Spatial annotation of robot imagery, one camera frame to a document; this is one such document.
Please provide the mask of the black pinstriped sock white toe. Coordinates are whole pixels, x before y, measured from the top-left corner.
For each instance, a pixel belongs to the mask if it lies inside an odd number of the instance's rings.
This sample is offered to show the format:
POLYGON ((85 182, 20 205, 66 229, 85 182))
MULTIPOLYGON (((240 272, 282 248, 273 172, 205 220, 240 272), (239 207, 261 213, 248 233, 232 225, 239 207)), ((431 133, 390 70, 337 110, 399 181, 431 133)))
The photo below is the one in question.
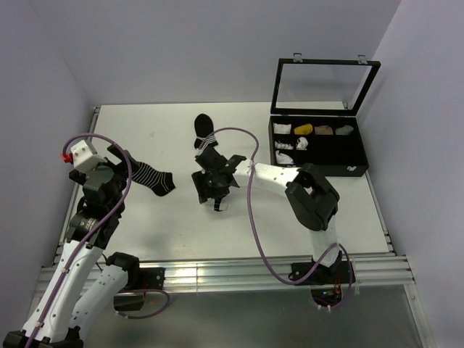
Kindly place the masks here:
POLYGON ((214 199, 213 210, 215 212, 223 212, 228 209, 228 203, 225 201, 225 196, 214 199))

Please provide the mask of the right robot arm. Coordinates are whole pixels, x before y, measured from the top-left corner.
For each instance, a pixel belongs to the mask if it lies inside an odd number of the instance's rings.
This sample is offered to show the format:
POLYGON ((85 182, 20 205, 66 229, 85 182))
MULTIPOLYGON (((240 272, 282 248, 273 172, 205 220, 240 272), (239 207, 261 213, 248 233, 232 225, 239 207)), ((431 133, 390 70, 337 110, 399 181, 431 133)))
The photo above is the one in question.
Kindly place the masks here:
POLYGON ((335 215, 339 193, 312 164, 302 167, 279 167, 254 162, 241 155, 226 159, 207 147, 195 156, 201 170, 191 175, 199 202, 214 201, 213 209, 222 210, 222 200, 230 188, 246 188, 246 204, 254 240, 260 256, 266 260, 252 211, 252 189, 262 189, 287 198, 297 221, 310 232, 315 277, 324 283, 339 273, 342 247, 339 246, 335 215))

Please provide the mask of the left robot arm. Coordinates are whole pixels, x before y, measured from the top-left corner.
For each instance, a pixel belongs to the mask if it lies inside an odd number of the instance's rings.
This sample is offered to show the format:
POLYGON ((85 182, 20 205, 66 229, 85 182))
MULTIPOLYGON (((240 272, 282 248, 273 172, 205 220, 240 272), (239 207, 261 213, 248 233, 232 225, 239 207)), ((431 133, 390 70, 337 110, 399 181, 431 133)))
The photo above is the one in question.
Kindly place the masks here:
POLYGON ((82 347, 86 329, 114 295, 140 284, 138 258, 116 253, 103 269, 103 278, 83 290, 119 225, 133 171, 139 169, 120 146, 112 144, 108 151, 120 164, 100 157, 87 140, 76 143, 63 157, 72 163, 70 178, 82 186, 83 197, 41 301, 21 330, 7 334, 3 347, 82 347))

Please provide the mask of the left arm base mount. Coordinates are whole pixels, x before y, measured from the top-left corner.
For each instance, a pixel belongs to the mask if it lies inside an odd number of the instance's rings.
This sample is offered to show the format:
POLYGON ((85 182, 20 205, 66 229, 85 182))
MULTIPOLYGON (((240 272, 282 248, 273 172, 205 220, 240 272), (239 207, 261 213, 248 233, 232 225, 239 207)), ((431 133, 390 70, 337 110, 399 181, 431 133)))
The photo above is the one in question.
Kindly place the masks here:
POLYGON ((113 298, 113 307, 119 312, 135 312, 142 309, 148 297, 147 289, 162 290, 165 268, 141 268, 137 276, 113 298))

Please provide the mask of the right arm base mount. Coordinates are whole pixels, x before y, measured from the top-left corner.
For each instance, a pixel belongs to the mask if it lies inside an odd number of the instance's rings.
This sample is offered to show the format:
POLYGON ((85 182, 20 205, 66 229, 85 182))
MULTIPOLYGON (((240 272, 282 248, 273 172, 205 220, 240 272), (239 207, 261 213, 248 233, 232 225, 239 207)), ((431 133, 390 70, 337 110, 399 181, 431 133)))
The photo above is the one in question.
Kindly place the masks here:
POLYGON ((319 265, 301 286, 316 286, 316 289, 310 290, 313 300, 320 306, 332 307, 343 300, 342 286, 352 286, 355 280, 352 265, 341 261, 331 268, 319 265))

